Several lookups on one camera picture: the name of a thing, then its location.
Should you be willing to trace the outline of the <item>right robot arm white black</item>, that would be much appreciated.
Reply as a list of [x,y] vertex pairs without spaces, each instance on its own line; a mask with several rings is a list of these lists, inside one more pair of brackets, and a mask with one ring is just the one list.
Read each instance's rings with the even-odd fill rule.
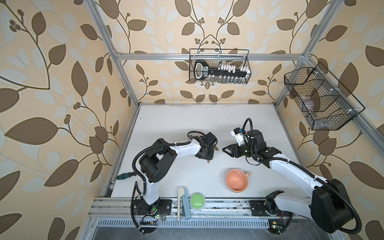
[[246,131],[245,127],[233,129],[231,135],[237,142],[224,147],[223,152],[232,158],[251,158],[255,167],[264,165],[280,173],[306,193],[305,197],[293,196],[283,190],[270,193],[264,205],[267,215],[299,215],[313,220],[330,234],[336,231],[350,235],[360,233],[362,220],[342,182],[320,177],[288,159],[280,150],[268,147],[263,134],[253,128],[250,118],[244,124],[249,125],[250,130]]

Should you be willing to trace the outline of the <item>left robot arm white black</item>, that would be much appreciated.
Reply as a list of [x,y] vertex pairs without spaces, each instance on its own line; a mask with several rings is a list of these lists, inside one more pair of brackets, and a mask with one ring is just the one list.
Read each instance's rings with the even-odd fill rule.
[[142,179],[143,190],[138,191],[148,207],[156,206],[160,199],[160,181],[169,172],[174,161],[186,156],[211,161],[218,143],[209,132],[190,131],[186,142],[169,143],[160,138],[140,151],[132,161],[133,171]]

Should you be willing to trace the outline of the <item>peach ceramic mug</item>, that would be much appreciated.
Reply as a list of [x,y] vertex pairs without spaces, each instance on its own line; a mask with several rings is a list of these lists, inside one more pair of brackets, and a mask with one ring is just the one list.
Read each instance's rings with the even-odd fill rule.
[[249,184],[248,177],[250,175],[251,173],[245,173],[238,169],[232,169],[226,175],[226,184],[231,191],[241,193],[247,189]]

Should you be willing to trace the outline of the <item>beige blue flat tool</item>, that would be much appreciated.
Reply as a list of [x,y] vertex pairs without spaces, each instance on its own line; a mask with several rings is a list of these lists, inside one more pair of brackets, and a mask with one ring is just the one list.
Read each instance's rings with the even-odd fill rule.
[[191,206],[189,201],[188,191],[185,187],[178,188],[178,201],[177,201],[177,221],[181,221],[182,213],[185,215],[185,219],[191,218]]

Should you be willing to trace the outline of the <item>green round button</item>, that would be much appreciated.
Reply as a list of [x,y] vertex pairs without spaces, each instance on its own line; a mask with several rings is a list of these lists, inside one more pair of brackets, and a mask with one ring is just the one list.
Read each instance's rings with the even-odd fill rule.
[[206,198],[201,193],[194,193],[190,197],[190,206],[195,211],[201,211],[206,204]]

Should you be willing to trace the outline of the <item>black white remote tool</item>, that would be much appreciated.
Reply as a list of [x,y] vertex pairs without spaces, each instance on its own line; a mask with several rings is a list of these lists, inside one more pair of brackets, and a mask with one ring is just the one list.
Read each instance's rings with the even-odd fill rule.
[[251,70],[248,67],[241,66],[239,69],[235,65],[219,64],[218,67],[211,67],[206,61],[198,60],[193,67],[193,74],[196,80],[224,80],[238,79],[246,80],[251,76]]

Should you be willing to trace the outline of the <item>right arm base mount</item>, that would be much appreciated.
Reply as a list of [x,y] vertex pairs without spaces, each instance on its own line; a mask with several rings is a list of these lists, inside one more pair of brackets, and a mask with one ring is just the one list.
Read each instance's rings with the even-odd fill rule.
[[267,200],[251,200],[250,207],[253,217],[281,218],[291,216],[290,212],[284,212]]

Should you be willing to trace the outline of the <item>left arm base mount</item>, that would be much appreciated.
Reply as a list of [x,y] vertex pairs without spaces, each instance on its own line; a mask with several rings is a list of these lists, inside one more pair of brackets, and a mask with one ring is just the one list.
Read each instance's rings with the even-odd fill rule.
[[154,204],[148,205],[142,199],[136,199],[132,203],[135,215],[159,215],[167,216],[171,214],[173,201],[170,199],[158,199]]

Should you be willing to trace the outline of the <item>green handled screwdriver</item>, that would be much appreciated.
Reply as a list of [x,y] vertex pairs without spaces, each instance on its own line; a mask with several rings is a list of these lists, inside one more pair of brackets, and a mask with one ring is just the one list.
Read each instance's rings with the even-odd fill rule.
[[136,172],[123,173],[123,174],[118,175],[116,177],[116,180],[125,180],[125,179],[128,179],[128,178],[136,176],[136,175],[137,175]]

